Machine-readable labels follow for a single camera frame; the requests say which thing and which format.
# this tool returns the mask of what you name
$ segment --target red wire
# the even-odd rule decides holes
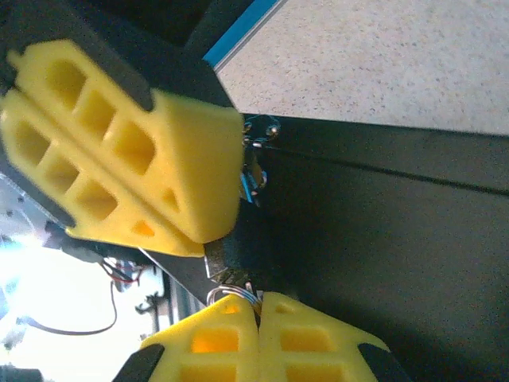
[[[107,269],[105,267],[103,267],[103,269],[107,273],[107,275],[111,277],[112,280],[118,281],[119,283],[124,283],[124,284],[137,283],[140,280],[140,276],[142,275],[142,272],[145,270],[145,268],[142,268],[138,272],[138,276],[136,276],[136,279],[133,279],[132,281],[129,281],[129,280],[124,280],[124,279],[121,279],[119,277],[113,276],[110,272],[107,271]]]

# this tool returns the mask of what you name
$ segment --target rectangular hole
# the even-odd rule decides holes
[[[281,349],[284,352],[331,352],[334,347],[325,330],[295,327],[281,331]]]
[[[57,154],[47,165],[45,176],[59,193],[65,193],[80,172],[67,159]]]
[[[286,367],[287,382],[345,382],[343,368],[335,364],[291,364]]]
[[[97,220],[106,219],[117,208],[116,199],[96,181],[88,181],[76,203]]]
[[[198,329],[192,338],[192,353],[225,353],[239,351],[239,334],[230,328]]]
[[[45,156],[50,141],[39,134],[28,122],[20,122],[16,127],[16,150],[30,165],[37,166]]]
[[[152,139],[135,123],[128,122],[113,137],[116,140],[114,152],[132,171],[143,175],[156,154]]]
[[[87,77],[71,61],[56,61],[48,70],[46,81],[58,100],[72,110]]]
[[[84,97],[76,115],[92,138],[100,141],[110,126],[115,109],[95,90]]]
[[[197,364],[181,368],[180,382],[236,382],[233,364]]]

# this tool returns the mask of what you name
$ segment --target black edge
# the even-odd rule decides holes
[[[149,382],[164,351],[163,345],[153,344],[131,354],[113,382]]]
[[[392,353],[372,344],[357,347],[378,382],[412,382]]]

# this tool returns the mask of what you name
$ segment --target yellow 3d printed part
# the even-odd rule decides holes
[[[261,382],[376,382],[357,346],[377,337],[278,293],[265,293],[259,333]]]
[[[164,351],[144,381],[376,382],[359,346],[389,351],[377,337],[278,293],[264,294],[259,331],[252,306],[230,295],[146,339],[142,349],[156,345]],[[115,382],[133,380],[130,371],[150,364],[131,358]]]
[[[154,89],[154,109],[146,112],[71,41],[31,45],[22,56],[9,52],[8,59],[17,69],[17,89],[39,115],[46,117],[48,132],[41,133],[39,117],[30,124],[18,121],[29,125],[26,134],[8,132],[21,125],[5,124],[15,118],[18,102],[7,96],[2,135],[17,137],[4,138],[9,160],[47,192],[49,186],[39,183],[37,176],[37,160],[48,161],[45,149],[51,149],[51,157],[54,147],[65,140],[64,154],[80,153],[62,161],[53,155],[50,171],[52,179],[59,179],[60,191],[48,195],[76,220],[71,234],[196,256],[203,255],[198,244],[219,239],[233,228],[243,163],[243,117],[235,109]],[[33,141],[36,136],[42,139]],[[31,170],[19,165],[27,156],[32,160]],[[87,159],[86,165],[81,162],[83,158]],[[83,169],[94,186],[84,185]],[[88,190],[83,197],[68,194],[79,188],[74,180]],[[113,192],[109,184],[124,191]],[[81,203],[83,200],[95,202]],[[94,227],[84,228],[92,223]],[[171,227],[167,234],[165,227]],[[160,235],[172,236],[170,241],[180,243],[169,245],[167,238],[158,239]]]
[[[258,331],[246,300],[227,296],[143,341],[165,347],[150,382],[255,382]]]
[[[20,92],[10,90],[2,108],[2,139],[10,161],[75,217],[71,234],[180,255],[203,253],[203,245],[193,243],[76,149]]]

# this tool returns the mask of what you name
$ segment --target electrical wire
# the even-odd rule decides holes
[[[108,269],[106,269],[105,266],[108,266],[110,267],[110,264],[107,264],[107,263],[100,263],[99,266],[106,272],[106,274],[108,276],[110,276],[110,278],[113,280],[113,281],[116,281],[116,282],[119,282],[119,283],[124,283],[124,284],[132,284],[132,283],[137,283],[139,280],[140,280],[140,276],[142,275],[143,271],[145,270],[145,268],[142,268],[138,271],[138,275],[136,276],[135,279],[122,279],[120,277],[117,277],[115,275],[113,275],[113,273],[110,273],[108,271]]]
[[[117,267],[115,267],[114,265],[109,264],[109,263],[108,263],[107,261],[105,261],[104,259],[103,259],[103,261],[101,262],[101,264],[103,265],[103,269],[104,269],[104,268],[107,268],[107,269],[109,269],[109,270],[110,270],[110,271],[108,271],[108,272],[107,272],[109,275],[113,275],[113,276],[115,276],[115,277],[121,278],[122,280],[125,280],[125,281],[127,281],[127,282],[131,282],[131,281],[133,281],[133,279],[132,279],[130,276],[128,276],[128,275],[126,275],[124,272],[120,271],[120,270],[119,270]]]
[[[253,306],[254,311],[260,315],[262,313],[262,300],[260,300],[257,296],[252,294],[250,291],[236,285],[231,284],[223,284],[219,285],[217,288],[212,289],[208,292],[207,295],[207,305],[210,306],[216,302],[216,295],[219,292],[223,292],[223,294],[234,294],[235,296],[239,296],[240,298],[245,298],[249,303]]]
[[[51,333],[51,334],[60,334],[63,336],[92,336],[94,334],[106,332],[107,330],[111,329],[117,323],[118,312],[117,312],[117,306],[115,304],[115,297],[113,295],[114,284],[115,283],[113,283],[113,282],[110,283],[110,293],[111,293],[111,305],[113,306],[113,312],[115,314],[115,317],[113,318],[113,322],[110,325],[106,326],[105,328],[97,329],[97,330],[90,330],[90,331],[85,331],[85,332],[77,332],[77,331],[73,331],[73,330],[61,330],[61,329],[50,328],[48,326],[42,325],[39,322],[37,322],[36,320],[34,320],[33,318],[28,317],[28,316],[19,317],[17,319],[17,323],[23,323],[23,324],[32,326],[33,328],[43,330],[43,331]]]

